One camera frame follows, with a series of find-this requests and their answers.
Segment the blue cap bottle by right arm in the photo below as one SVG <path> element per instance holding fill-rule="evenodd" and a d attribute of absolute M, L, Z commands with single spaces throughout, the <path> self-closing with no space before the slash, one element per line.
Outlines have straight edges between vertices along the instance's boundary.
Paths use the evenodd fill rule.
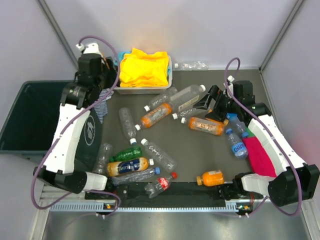
<path fill-rule="evenodd" d="M 226 118 L 233 130 L 243 139 L 249 136 L 247 127 L 244 122 L 240 121 L 238 115 L 235 113 L 227 113 Z"/>

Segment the red cap cola bottle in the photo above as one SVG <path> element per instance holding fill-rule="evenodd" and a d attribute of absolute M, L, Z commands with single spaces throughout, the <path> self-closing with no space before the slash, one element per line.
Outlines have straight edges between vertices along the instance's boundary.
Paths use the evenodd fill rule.
<path fill-rule="evenodd" d="M 150 199 L 155 198 L 160 193 L 167 190 L 170 187 L 172 181 L 176 179 L 177 176 L 178 175 L 176 172 L 172 172 L 168 177 L 157 178 L 154 182 L 147 184 L 144 187 L 144 190 Z"/>

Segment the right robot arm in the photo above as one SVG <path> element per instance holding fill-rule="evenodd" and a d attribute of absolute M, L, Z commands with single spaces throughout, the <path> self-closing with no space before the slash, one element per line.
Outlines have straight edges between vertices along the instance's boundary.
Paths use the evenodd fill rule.
<path fill-rule="evenodd" d="M 308 165 L 289 145 L 278 129 L 265 103 L 257 103 L 253 84 L 248 80 L 228 80 L 225 90 L 213 85 L 194 108 L 213 109 L 205 117 L 245 126 L 249 135 L 243 137 L 248 149 L 251 173 L 235 176 L 233 192 L 245 198 L 255 192 L 270 198 L 278 207 L 309 200 L 314 196 L 320 177 L 315 165 Z"/>

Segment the large clear bottle with label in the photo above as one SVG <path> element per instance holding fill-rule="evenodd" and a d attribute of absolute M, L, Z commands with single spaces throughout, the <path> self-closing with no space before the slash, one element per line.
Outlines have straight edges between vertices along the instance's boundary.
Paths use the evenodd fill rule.
<path fill-rule="evenodd" d="M 180 112 L 195 104 L 200 100 L 201 96 L 205 91 L 206 87 L 203 84 L 192 84 L 184 88 L 183 90 L 175 93 L 169 99 L 169 104 L 171 105 L 172 112 Z"/>

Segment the orange bottle tall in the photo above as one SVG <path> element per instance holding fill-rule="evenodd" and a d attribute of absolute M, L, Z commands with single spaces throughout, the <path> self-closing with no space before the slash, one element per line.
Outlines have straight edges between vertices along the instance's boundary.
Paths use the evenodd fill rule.
<path fill-rule="evenodd" d="M 172 112 L 172 107 L 169 103 L 163 103 L 156 109 L 150 111 L 144 115 L 139 124 L 136 124 L 134 127 L 137 131 L 141 129 L 147 129 L 153 126 L 155 123 L 166 117 Z"/>

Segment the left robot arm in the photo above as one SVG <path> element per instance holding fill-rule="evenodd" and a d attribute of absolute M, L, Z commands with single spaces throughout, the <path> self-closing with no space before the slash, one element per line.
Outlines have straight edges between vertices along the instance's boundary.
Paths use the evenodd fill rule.
<path fill-rule="evenodd" d="M 34 180 L 75 194 L 96 190 L 105 199 L 113 194 L 114 187 L 106 176 L 75 169 L 78 144 L 88 130 L 91 136 L 86 137 L 87 146 L 93 144 L 96 123 L 91 111 L 102 90 L 110 87 L 113 74 L 114 69 L 99 51 L 80 55 L 74 80 L 62 90 L 52 145 L 43 165 L 34 169 Z"/>

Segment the orange bottle with dark label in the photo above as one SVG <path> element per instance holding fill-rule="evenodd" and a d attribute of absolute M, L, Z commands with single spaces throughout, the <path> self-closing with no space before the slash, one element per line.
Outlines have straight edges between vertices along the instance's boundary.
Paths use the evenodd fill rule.
<path fill-rule="evenodd" d="M 154 164 L 152 158 L 138 157 L 128 161 L 110 162 L 107 164 L 106 171 L 109 177 L 116 177 L 131 172 L 144 171 Z"/>

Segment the clear bottle white cap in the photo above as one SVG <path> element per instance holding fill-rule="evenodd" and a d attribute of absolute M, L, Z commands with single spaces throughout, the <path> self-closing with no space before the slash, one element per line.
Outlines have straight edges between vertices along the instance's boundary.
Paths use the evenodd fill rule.
<path fill-rule="evenodd" d="M 136 145 L 137 130 L 135 128 L 135 124 L 130 109 L 127 107 L 123 107 L 119 110 L 118 115 L 124 136 L 127 140 L 129 140 L 129 143 L 131 145 Z"/>

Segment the clear crushed bottle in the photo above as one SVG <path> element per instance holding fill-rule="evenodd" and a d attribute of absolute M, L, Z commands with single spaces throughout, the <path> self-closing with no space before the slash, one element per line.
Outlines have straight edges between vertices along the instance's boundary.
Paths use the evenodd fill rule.
<path fill-rule="evenodd" d="M 154 142 L 143 138 L 141 144 L 143 145 L 145 152 L 168 173 L 172 173 L 176 169 L 177 162 Z"/>

